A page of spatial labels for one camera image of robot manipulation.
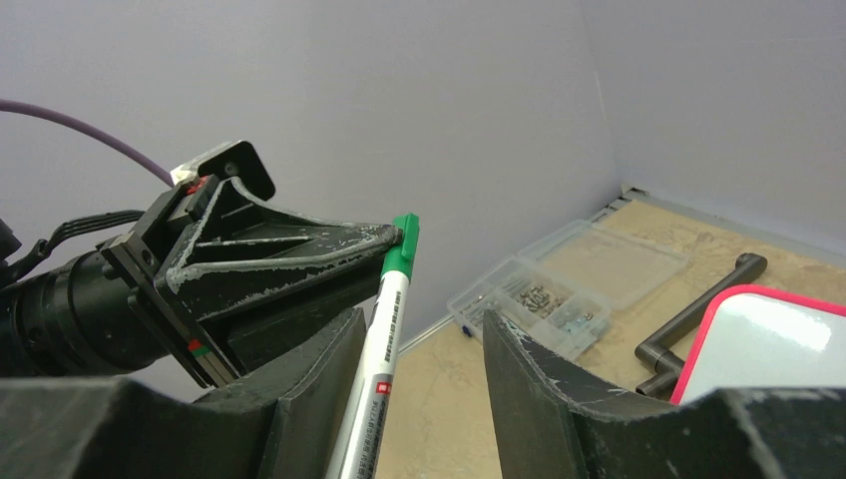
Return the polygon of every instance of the red label on marker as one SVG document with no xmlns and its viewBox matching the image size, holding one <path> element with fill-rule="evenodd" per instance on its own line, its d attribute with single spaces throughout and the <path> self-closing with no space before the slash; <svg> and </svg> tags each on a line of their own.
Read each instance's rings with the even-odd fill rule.
<svg viewBox="0 0 846 479">
<path fill-rule="evenodd" d="M 390 394 L 391 393 L 391 383 L 390 382 L 377 382 L 376 383 L 376 394 Z"/>
</svg>

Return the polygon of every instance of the black tube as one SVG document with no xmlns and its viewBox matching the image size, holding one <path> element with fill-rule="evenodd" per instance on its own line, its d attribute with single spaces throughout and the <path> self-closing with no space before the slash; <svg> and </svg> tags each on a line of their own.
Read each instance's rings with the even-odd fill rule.
<svg viewBox="0 0 846 479">
<path fill-rule="evenodd" d="M 660 397 L 672 389 L 681 374 L 684 361 L 670 351 L 669 347 L 679 342 L 702 322 L 708 305 L 718 294 L 729 287 L 755 281 L 766 271 L 766 268 L 767 260 L 764 256 L 753 252 L 741 254 L 734 262 L 734 271 L 638 344 L 634 355 L 646 367 L 658 373 L 658 376 L 645 381 L 637 387 L 636 391 L 649 397 Z"/>
<path fill-rule="evenodd" d="M 167 354 L 104 265 L 90 252 L 0 291 L 0 376 L 121 374 Z"/>
</svg>

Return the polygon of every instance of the purple cable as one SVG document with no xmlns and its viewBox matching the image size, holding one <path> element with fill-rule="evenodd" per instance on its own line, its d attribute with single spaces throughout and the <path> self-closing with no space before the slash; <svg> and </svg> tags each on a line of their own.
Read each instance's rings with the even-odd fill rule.
<svg viewBox="0 0 846 479">
<path fill-rule="evenodd" d="M 174 185 L 174 182 L 171 180 L 171 175 L 169 175 L 165 169 L 156 165 L 153 160 L 145 157 L 138 150 L 109 135 L 103 130 L 95 128 L 81 120 L 50 110 L 49 108 L 39 107 L 38 105 L 32 105 L 29 103 L 15 102 L 13 100 L 3 100 L 2 98 L 0 98 L 0 112 L 18 113 L 21 115 L 40 118 L 42 120 L 47 120 L 48 122 L 57 123 L 63 127 L 68 127 L 71 130 L 76 130 L 83 135 L 89 136 L 98 142 L 108 145 L 123 153 L 132 161 L 141 165 L 142 168 L 153 175 L 156 175 L 169 187 Z"/>
</svg>

